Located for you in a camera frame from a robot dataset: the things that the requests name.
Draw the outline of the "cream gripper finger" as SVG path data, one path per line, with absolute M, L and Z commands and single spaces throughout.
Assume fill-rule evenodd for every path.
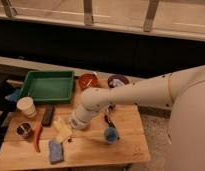
M 58 118 L 53 122 L 55 129 L 58 131 L 56 136 L 56 141 L 62 143 L 65 140 L 69 140 L 72 137 L 72 130 L 68 127 L 65 121 L 62 118 Z

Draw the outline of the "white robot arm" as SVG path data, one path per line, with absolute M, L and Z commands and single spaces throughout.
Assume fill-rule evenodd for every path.
M 169 108 L 165 171 L 205 171 L 205 65 L 116 88 L 88 88 L 69 118 L 86 128 L 111 104 Z

